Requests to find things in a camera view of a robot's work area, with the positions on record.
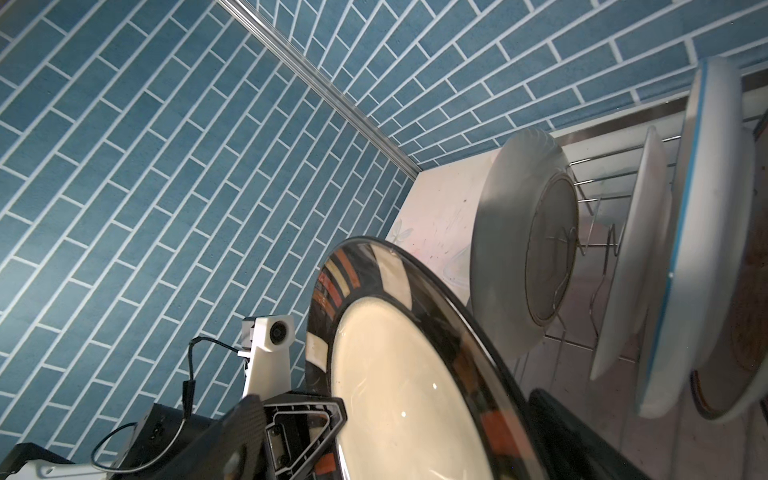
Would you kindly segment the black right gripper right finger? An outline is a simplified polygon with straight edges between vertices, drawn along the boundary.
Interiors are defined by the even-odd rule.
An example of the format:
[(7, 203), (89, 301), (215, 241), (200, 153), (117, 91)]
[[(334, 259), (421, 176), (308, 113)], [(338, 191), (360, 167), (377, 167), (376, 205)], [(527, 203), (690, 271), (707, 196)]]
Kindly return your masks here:
[(554, 479), (649, 479), (547, 391), (528, 405)]

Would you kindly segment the black rimmed cream plate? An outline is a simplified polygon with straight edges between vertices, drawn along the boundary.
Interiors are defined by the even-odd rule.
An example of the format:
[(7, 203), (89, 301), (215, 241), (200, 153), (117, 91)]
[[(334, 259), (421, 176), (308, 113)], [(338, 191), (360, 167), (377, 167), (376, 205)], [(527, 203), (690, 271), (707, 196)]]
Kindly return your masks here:
[(321, 263), (305, 384), (347, 419), (316, 479), (549, 479), (525, 399), (457, 296), (403, 249), (347, 239)]

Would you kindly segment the watermelon pattern white plate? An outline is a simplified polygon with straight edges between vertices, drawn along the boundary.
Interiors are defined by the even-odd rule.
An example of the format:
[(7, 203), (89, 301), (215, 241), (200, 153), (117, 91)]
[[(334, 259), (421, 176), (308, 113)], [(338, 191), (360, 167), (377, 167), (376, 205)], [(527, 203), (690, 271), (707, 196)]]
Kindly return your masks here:
[(726, 58), (710, 57), (691, 86), (653, 273), (635, 396), (643, 418), (666, 415), (715, 348), (744, 255), (754, 180), (740, 72)]

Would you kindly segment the grey ribbed plate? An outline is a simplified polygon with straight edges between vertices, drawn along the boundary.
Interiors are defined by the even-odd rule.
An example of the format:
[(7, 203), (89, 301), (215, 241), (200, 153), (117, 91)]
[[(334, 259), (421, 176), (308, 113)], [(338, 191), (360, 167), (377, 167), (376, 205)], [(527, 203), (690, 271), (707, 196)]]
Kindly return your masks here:
[(556, 318), (573, 272), (578, 227), (562, 148), (540, 129), (513, 134), (483, 186), (469, 274), (474, 317), (504, 360), (534, 348)]

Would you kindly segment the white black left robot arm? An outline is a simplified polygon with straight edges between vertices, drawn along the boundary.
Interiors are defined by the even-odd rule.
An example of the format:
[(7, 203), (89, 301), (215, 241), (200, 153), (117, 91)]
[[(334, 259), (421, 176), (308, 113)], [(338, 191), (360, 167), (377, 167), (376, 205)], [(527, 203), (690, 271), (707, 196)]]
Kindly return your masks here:
[(153, 404), (111, 430), (96, 421), (68, 454), (20, 443), (1, 461), (4, 479), (337, 479), (341, 399), (288, 393), (242, 398), (219, 418)]

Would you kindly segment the orange sunburst white plate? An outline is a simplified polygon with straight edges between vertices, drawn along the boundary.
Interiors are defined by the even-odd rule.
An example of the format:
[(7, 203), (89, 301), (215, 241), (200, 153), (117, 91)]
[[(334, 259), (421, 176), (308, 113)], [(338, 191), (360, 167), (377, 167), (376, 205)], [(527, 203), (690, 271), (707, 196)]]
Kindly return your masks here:
[(651, 126), (645, 138), (628, 218), (609, 290), (590, 378), (598, 379), (619, 358), (645, 322), (651, 276), (666, 235), (671, 209), (667, 156)]

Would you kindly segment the floral patterned plate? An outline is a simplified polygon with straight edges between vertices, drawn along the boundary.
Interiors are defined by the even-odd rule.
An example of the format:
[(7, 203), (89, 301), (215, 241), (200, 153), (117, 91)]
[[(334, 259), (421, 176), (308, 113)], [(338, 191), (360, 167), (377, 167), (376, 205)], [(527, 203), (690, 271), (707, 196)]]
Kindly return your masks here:
[(705, 363), (691, 374), (694, 405), (706, 420), (727, 422), (767, 395), (767, 116), (747, 143), (750, 212), (726, 319)]

